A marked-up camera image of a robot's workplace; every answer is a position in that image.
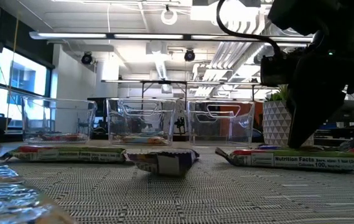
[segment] white geometric planter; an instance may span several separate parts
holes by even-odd
[[[287,146],[290,133],[291,115],[286,109],[285,101],[271,101],[263,104],[263,129],[265,144]],[[303,143],[313,146],[314,135]]]

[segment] nutrition facts label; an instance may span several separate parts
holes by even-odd
[[[354,170],[354,157],[276,156],[274,153],[252,153],[251,165]]]

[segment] clear plastic bin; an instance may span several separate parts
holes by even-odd
[[[249,146],[254,103],[247,101],[188,102],[189,141],[196,146]]]
[[[23,97],[23,140],[28,143],[84,143],[90,139],[96,103]]]
[[[170,145],[174,100],[107,99],[111,144]]]

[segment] computer monitor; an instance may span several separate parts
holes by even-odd
[[[341,106],[331,117],[327,120],[331,122],[354,122],[354,100],[345,100]]]

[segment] wall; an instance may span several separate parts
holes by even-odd
[[[65,53],[62,46],[57,44],[54,47],[54,65],[53,70],[53,88],[52,98],[69,99],[69,100],[86,100],[95,96],[96,74],[87,69],[80,62]],[[71,104],[58,103],[58,107],[71,106]],[[76,105],[78,108],[85,110],[87,105]],[[72,133],[77,130],[77,120],[84,122],[86,120],[86,112],[82,110],[56,110],[52,111],[55,116],[56,131],[63,133]]]
[[[93,97],[117,97],[117,83],[103,83],[102,73],[104,72],[104,62],[98,62],[96,65],[96,82]]]
[[[95,95],[96,74],[66,54],[62,46],[54,46],[53,74],[57,76],[56,98],[86,100]]]

